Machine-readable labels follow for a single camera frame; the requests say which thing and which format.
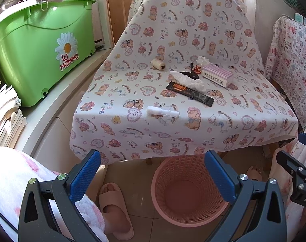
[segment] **black cable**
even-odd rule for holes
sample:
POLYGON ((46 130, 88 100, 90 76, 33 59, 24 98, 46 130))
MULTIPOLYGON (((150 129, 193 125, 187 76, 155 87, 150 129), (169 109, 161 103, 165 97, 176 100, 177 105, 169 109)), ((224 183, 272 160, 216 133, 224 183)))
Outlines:
POLYGON ((13 229, 16 233, 18 232, 18 230, 0 213, 0 218, 2 218, 4 220, 4 222, 6 224, 8 224, 8 226, 13 229))

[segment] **pink plastic basket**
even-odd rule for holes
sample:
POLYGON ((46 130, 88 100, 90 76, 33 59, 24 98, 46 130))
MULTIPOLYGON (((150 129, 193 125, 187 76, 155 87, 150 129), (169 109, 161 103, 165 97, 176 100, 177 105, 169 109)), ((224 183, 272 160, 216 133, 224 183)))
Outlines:
POLYGON ((151 187, 153 204, 168 222, 182 227, 205 225, 226 208, 201 155, 167 158, 157 168, 151 187))

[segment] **pink slipper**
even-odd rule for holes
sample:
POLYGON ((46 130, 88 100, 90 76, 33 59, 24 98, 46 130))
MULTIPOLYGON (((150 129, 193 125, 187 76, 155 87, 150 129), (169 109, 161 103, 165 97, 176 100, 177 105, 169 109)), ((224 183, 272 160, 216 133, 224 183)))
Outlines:
POLYGON ((262 181, 261 174, 259 174, 257 170, 253 169, 253 166, 248 169, 246 175, 250 180, 262 181))
POLYGON ((107 183, 105 185, 103 185, 99 191, 100 195, 99 195, 99 205, 101 210, 105 207, 108 206, 110 204, 113 204, 117 207, 119 207, 125 214, 128 222, 131 225, 131 229, 127 232, 127 233, 120 233, 120 232, 114 232, 113 235, 115 238, 117 238, 118 240, 128 240, 131 239, 134 236, 134 230, 133 230, 133 226, 131 223, 131 220, 129 218, 127 209, 126 209, 126 204, 125 204, 125 200, 122 194, 122 191, 120 190, 119 186, 115 183, 107 183), (114 191, 108 191, 102 194, 102 191, 104 190, 105 187, 107 187, 107 185, 111 184, 114 187, 114 191))

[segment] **daisy flower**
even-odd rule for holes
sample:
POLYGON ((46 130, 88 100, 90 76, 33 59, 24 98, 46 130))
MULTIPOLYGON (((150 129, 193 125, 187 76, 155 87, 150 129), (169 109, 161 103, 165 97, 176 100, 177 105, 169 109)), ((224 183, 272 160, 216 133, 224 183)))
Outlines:
POLYGON ((62 64, 61 55, 68 54, 68 59, 78 53, 78 41, 73 36, 73 33, 61 33, 61 38, 57 39, 57 43, 59 46, 55 48, 55 52, 58 53, 57 60, 60 60, 60 64, 62 64))

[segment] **stack of books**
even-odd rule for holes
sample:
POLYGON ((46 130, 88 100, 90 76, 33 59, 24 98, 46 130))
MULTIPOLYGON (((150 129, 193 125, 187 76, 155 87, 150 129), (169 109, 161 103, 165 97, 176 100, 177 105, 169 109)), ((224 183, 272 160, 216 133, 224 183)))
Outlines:
POLYGON ((0 86, 0 146, 14 148, 27 121, 19 109, 21 100, 14 88, 6 87, 0 86))

